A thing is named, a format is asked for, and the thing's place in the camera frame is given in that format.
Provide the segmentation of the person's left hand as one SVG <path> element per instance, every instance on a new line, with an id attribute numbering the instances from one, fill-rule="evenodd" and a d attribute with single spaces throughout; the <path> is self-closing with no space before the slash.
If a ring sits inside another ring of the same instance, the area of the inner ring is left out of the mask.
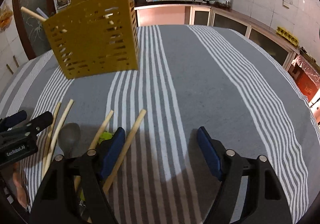
<path id="1" fill-rule="evenodd" d="M 16 162 L 13 164 L 13 173 L 12 173 L 12 180 L 14 182 L 14 185 L 16 187 L 17 191 L 17 200 L 19 204 L 24 208 L 27 209 L 27 196 L 25 189 L 23 188 L 22 184 L 22 177 L 19 172 L 20 170 L 20 162 Z"/>

